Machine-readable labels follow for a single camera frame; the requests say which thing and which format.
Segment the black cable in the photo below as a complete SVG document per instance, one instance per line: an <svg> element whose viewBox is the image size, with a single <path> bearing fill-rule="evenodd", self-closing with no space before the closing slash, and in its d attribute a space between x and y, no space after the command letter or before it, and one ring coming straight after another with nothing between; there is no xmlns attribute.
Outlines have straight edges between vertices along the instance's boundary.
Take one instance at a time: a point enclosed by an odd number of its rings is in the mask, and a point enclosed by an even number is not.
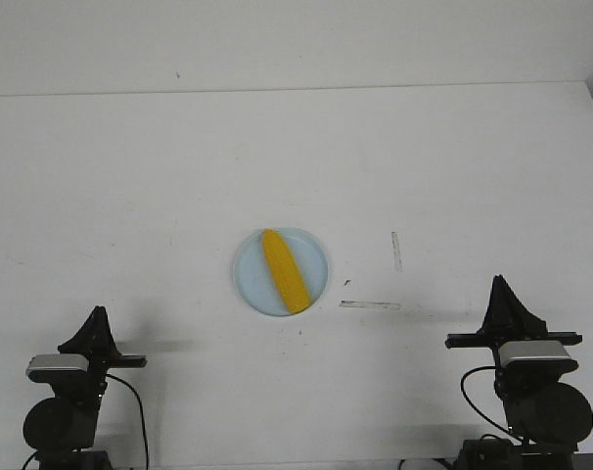
<svg viewBox="0 0 593 470"><path fill-rule="evenodd" d="M494 434L485 433L485 434L481 435L481 437L479 438L479 445L475 449L475 458L474 458L473 468L478 468L479 455L481 454L481 452L480 452L481 441L483 441L486 438L492 438L492 439L495 439L495 440L497 440L497 441L499 441L501 443L503 443L503 442L509 442L506 439L499 438L498 436L495 436Z"/></svg>
<svg viewBox="0 0 593 470"><path fill-rule="evenodd" d="M442 465L444 468L446 468L446 470L453 470L453 464L447 462L443 458L433 458L432 460Z"/></svg>
<svg viewBox="0 0 593 470"><path fill-rule="evenodd" d="M443 458L433 458L432 459L434 462L439 463L440 465L442 465L444 468L446 468L447 470L453 470L453 464L447 462L446 460L444 460ZM401 459L398 461L398 466L396 467L396 470L401 470L401 467L403 466L403 464L405 463L405 459Z"/></svg>
<svg viewBox="0 0 593 470"><path fill-rule="evenodd" d="M512 434L510 431L508 431L507 429L505 429L503 426L500 426L499 424L495 423L494 421L492 421L490 418L488 418L485 414L483 414L481 412L481 410L479 408L477 408L475 406L475 404L471 401L471 399L469 399L469 396L466 393L466 389L464 388L464 383L466 382L466 379L468 379L471 375L475 374L476 372L481 372L482 370L496 370L496 367L494 365L484 365L482 367L476 367L475 369L471 369L469 370L466 374L464 374L462 376L462 380L460 380L460 390L462 391L462 395L464 396L464 400L466 400L466 402L469 404L469 406L479 415L481 416L483 419L485 419L488 423L490 423L492 426L494 426L496 429L498 429L499 431L501 431L502 433L507 434L508 436L510 436L513 439L516 439L517 441L519 441L520 443L523 442L523 439L519 438L518 436L515 436L514 434Z"/></svg>
<svg viewBox="0 0 593 470"><path fill-rule="evenodd" d="M26 466L29 464L29 462L30 462L31 460L33 460L33 457L35 457L35 454L36 454L36 453L38 453L38 451L34 452L32 455L30 455L30 456L29 456L29 458L28 458L28 459L26 460L26 462L24 463L22 470L25 470L25 469L26 469Z"/></svg>
<svg viewBox="0 0 593 470"><path fill-rule="evenodd" d="M146 470L149 470L149 440L147 439L147 425L144 420L144 406L142 406L142 400L140 399L138 392L136 392L136 389L134 389L129 383L116 377L115 375L112 375L112 374L105 374L105 375L106 375L106 377L116 380L117 382L120 382L122 385L126 386L131 392L133 392L133 395L135 395L136 399L138 400L138 407L140 408L140 420L142 422L142 440L144 442L144 462L145 462L144 468Z"/></svg>

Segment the scuff mark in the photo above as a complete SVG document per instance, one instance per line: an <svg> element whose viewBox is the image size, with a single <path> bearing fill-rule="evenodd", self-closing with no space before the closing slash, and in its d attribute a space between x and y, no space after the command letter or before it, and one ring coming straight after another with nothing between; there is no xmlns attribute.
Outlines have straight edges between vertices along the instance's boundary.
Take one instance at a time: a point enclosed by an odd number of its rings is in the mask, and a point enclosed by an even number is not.
<svg viewBox="0 0 593 470"><path fill-rule="evenodd" d="M168 242L168 245L169 245L170 247L172 247L172 239L174 238L174 236L175 236L175 232L177 231L177 224L178 224L178 223L179 223L179 219L178 219L178 218L175 218L174 224L173 224L173 226L172 226L172 233L170 234L170 240L169 240L169 242Z"/></svg>
<svg viewBox="0 0 593 470"><path fill-rule="evenodd" d="M11 257L10 254L7 252L5 252L5 259L8 259L11 262L15 262L16 264L19 264L20 266L24 266L24 261L20 261L16 258Z"/></svg>
<svg viewBox="0 0 593 470"><path fill-rule="evenodd" d="M378 308L384 310L401 310L401 304L394 302L359 302L359 301L340 301L338 306L347 308Z"/></svg>
<svg viewBox="0 0 593 470"><path fill-rule="evenodd" d="M282 199L282 204L284 206L305 206L312 202L311 198L284 198Z"/></svg>
<svg viewBox="0 0 593 470"><path fill-rule="evenodd" d="M403 272L403 263L401 262L401 246L398 243L398 234L392 232L392 254L394 255L394 270Z"/></svg>
<svg viewBox="0 0 593 470"><path fill-rule="evenodd" d="M77 253L78 255L82 255L83 257L86 257L86 258L96 259L96 257L94 255L90 255L89 253L81 252L79 250L75 250L74 252Z"/></svg>

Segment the light blue plate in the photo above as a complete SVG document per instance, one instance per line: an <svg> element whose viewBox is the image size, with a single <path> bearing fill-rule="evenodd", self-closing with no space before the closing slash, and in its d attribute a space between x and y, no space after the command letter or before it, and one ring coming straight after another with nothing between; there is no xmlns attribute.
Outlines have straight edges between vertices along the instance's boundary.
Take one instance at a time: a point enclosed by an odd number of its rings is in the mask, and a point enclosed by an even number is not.
<svg viewBox="0 0 593 470"><path fill-rule="evenodd" d="M298 228L275 228L293 254L309 297L314 304L327 285L328 266L314 238ZM261 248L261 230L240 247L234 262L234 282L247 304L272 316L292 315L284 305L266 265Z"/></svg>

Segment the wall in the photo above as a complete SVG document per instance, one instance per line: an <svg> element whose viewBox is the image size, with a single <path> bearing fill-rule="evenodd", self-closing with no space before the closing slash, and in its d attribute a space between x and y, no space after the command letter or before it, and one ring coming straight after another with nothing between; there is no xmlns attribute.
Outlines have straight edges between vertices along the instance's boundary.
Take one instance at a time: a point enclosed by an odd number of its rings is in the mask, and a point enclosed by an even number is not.
<svg viewBox="0 0 593 470"><path fill-rule="evenodd" d="M0 95L592 74L593 0L0 1Z"/></svg>

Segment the tape mark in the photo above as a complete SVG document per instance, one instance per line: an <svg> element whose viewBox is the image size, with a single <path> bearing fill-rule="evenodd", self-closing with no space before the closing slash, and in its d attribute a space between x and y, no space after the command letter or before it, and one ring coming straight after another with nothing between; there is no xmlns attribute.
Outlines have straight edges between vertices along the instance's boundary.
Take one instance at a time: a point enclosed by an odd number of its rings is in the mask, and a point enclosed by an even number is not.
<svg viewBox="0 0 593 470"><path fill-rule="evenodd" d="M394 255L394 270L403 272L403 263L401 262L401 246L398 243L398 234L392 232L392 254Z"/></svg>
<svg viewBox="0 0 593 470"><path fill-rule="evenodd" d="M378 308L384 310L401 310L401 304L393 302L358 302L358 301L341 301L340 305L347 308Z"/></svg>

